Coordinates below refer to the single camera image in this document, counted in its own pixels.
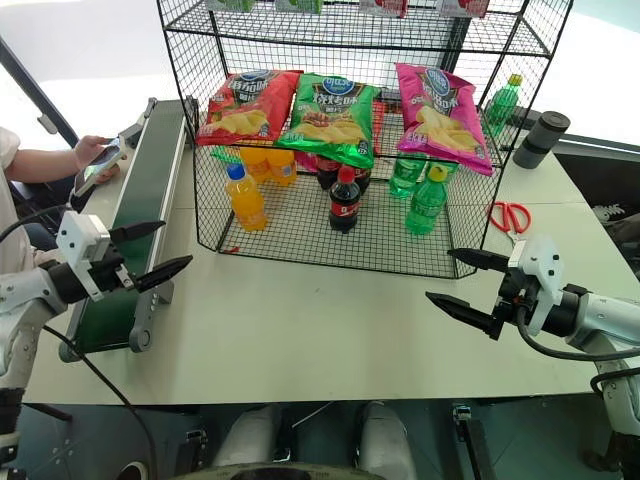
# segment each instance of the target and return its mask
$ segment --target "scissors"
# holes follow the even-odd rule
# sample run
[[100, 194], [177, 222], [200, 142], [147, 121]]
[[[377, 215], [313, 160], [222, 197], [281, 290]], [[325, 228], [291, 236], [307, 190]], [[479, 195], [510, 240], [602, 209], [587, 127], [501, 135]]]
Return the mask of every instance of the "scissors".
[[[502, 220], [496, 220], [493, 217], [494, 210], [502, 209]], [[526, 225], [522, 225], [518, 218], [518, 214], [516, 212], [520, 212], [524, 218], [526, 219]], [[527, 207], [520, 205], [519, 203], [509, 203], [509, 202], [495, 202], [490, 210], [489, 210], [489, 219], [491, 223], [493, 223], [497, 228], [502, 230], [507, 236], [511, 239], [511, 243], [515, 246], [516, 242], [520, 240], [521, 233], [526, 232], [531, 226], [532, 218], [531, 213], [527, 210]]]

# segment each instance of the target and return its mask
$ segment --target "white table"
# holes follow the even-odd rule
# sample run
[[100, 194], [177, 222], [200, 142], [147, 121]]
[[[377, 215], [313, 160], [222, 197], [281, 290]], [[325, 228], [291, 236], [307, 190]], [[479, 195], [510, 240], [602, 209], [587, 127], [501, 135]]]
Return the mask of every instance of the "white table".
[[[490, 311], [501, 280], [483, 272], [439, 280], [232, 255], [198, 245], [191, 153], [186, 152], [164, 257], [191, 253], [173, 303], [155, 323], [154, 345], [135, 354], [91, 355], [137, 404], [374, 398], [498, 397], [589, 390], [595, 367], [543, 357], [505, 325], [499, 342], [444, 315], [424, 296], [447, 293]], [[89, 210], [109, 224], [121, 182], [100, 189]], [[552, 235], [566, 282], [605, 295], [640, 297], [640, 284], [550, 154], [534, 171], [506, 169], [501, 200], [529, 207], [531, 233]], [[485, 248], [508, 254], [495, 228]], [[52, 322], [65, 331], [69, 315]], [[568, 348], [545, 333], [539, 340]], [[43, 333], [25, 401], [119, 403], [81, 363], [64, 364]]]

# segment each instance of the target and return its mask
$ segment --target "black cable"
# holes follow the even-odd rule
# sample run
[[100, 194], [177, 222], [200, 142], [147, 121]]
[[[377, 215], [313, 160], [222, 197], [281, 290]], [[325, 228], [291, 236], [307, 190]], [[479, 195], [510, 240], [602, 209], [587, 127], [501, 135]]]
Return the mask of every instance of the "black cable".
[[637, 357], [640, 356], [640, 348], [631, 348], [629, 350], [625, 350], [624, 352], [616, 352], [616, 353], [604, 353], [601, 355], [594, 355], [590, 353], [574, 353], [574, 352], [563, 352], [561, 350], [553, 350], [551, 348], [545, 347], [540, 343], [536, 342], [531, 335], [529, 335], [529, 330], [525, 325], [525, 317], [526, 317], [526, 308], [520, 307], [516, 311], [516, 324], [518, 326], [518, 332], [522, 339], [529, 345], [531, 348], [536, 350], [537, 352], [542, 353], [548, 357], [559, 358], [561, 360], [575, 360], [577, 362], [609, 362], [611, 360], [622, 360], [623, 358]]
[[13, 232], [15, 229], [17, 229], [18, 227], [21, 227], [26, 223], [31, 223], [34, 220], [37, 220], [38, 218], [43, 217], [49, 213], [58, 212], [60, 210], [69, 210], [69, 207], [67, 205], [55, 205], [53, 207], [39, 210], [36, 213], [32, 213], [31, 215], [28, 215], [18, 220], [17, 222], [12, 223], [7, 228], [5, 228], [2, 231], [2, 233], [0, 233], [0, 243], [2, 243], [9, 236], [9, 234]]
[[616, 370], [614, 372], [601, 373], [593, 377], [589, 383], [591, 384], [591, 388], [593, 389], [594, 393], [599, 397], [602, 397], [603, 392], [598, 386], [599, 383], [604, 382], [606, 380], [613, 380], [616, 378], [631, 377], [633, 375], [640, 375], [640, 367], [625, 368], [624, 370]]
[[51, 335], [53, 335], [54, 337], [57, 337], [60, 341], [62, 341], [67, 347], [69, 347], [69, 349], [78, 356], [78, 358], [80, 360], [82, 360], [85, 365], [87, 367], [89, 367], [89, 369], [96, 374], [96, 376], [102, 380], [104, 382], [104, 384], [109, 387], [109, 389], [111, 389], [111, 391], [120, 399], [120, 401], [124, 404], [124, 406], [127, 408], [127, 410], [129, 410], [129, 412], [131, 412], [131, 415], [133, 415], [133, 417], [136, 419], [136, 421], [140, 424], [140, 426], [142, 427], [142, 430], [144, 430], [144, 434], [147, 437], [147, 441], [149, 442], [149, 458], [150, 458], [150, 465], [149, 465], [149, 476], [151, 478], [151, 480], [157, 480], [158, 479], [158, 457], [157, 457], [157, 453], [156, 453], [156, 443], [153, 440], [153, 436], [151, 435], [151, 432], [149, 431], [149, 428], [147, 427], [147, 424], [144, 422], [144, 420], [142, 419], [142, 417], [140, 416], [140, 414], [138, 413], [138, 411], [136, 410], [136, 407], [134, 407], [131, 402], [127, 399], [127, 397], [124, 396], [124, 394], [118, 390], [118, 388], [111, 383], [111, 381], [100, 371], [98, 370], [98, 367], [96, 367], [91, 360], [89, 360], [84, 353], [80, 352], [76, 346], [73, 344], [73, 342], [71, 340], [69, 340], [67, 337], [65, 337], [63, 334], [61, 334], [60, 332], [58, 332], [57, 330], [54, 330], [53, 328], [51, 328], [48, 325], [45, 325], [44, 327], [42, 327], [42, 329], [46, 332], [49, 332]]

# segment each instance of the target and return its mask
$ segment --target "black wire rack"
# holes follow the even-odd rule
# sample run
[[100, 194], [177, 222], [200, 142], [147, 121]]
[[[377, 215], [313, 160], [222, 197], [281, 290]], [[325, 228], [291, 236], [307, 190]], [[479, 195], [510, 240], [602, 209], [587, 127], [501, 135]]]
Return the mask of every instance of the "black wire rack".
[[524, 116], [497, 138], [487, 136], [494, 173], [460, 167], [448, 185], [446, 208], [429, 235], [404, 226], [409, 199], [389, 194], [388, 180], [403, 134], [395, 63], [438, 67], [476, 86], [482, 113], [512, 73], [523, 77], [519, 106], [528, 113], [556, 51], [572, 0], [491, 0], [483, 19], [441, 17], [436, 0], [409, 0], [405, 18], [364, 15], [357, 1], [326, 1], [319, 15], [278, 12], [258, 0], [251, 12], [211, 12], [205, 0], [158, 0], [171, 66], [192, 139], [208, 99], [229, 74], [294, 69], [340, 75], [383, 89], [386, 105], [372, 181], [358, 225], [332, 231], [330, 200], [312, 174], [299, 169], [289, 187], [261, 185], [269, 225], [245, 232], [224, 185], [226, 164], [194, 148], [198, 242], [220, 253], [410, 275], [461, 278], [474, 269], [447, 250], [481, 248], [487, 209]]

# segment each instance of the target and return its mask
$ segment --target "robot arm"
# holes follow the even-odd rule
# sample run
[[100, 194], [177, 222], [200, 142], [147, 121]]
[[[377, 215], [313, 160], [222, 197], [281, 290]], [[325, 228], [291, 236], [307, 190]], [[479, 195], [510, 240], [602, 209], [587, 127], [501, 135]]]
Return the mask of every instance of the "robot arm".
[[163, 225], [147, 222], [108, 231], [96, 216], [67, 211], [56, 240], [67, 263], [54, 261], [26, 272], [0, 275], [0, 479], [23, 478], [22, 473], [1, 465], [17, 456], [16, 423], [42, 328], [70, 303], [87, 297], [99, 301], [120, 288], [144, 292], [186, 267], [190, 255], [158, 265], [140, 277], [127, 271], [116, 245]]
[[[457, 298], [427, 292], [450, 316], [498, 340], [504, 323], [518, 327], [523, 340], [545, 355], [593, 361], [611, 426], [623, 439], [625, 477], [640, 472], [640, 304], [561, 286], [564, 265], [551, 239], [534, 236], [516, 243], [510, 257], [483, 250], [449, 252], [460, 261], [504, 273], [491, 314]], [[537, 343], [544, 330], [584, 353], [560, 352]]]

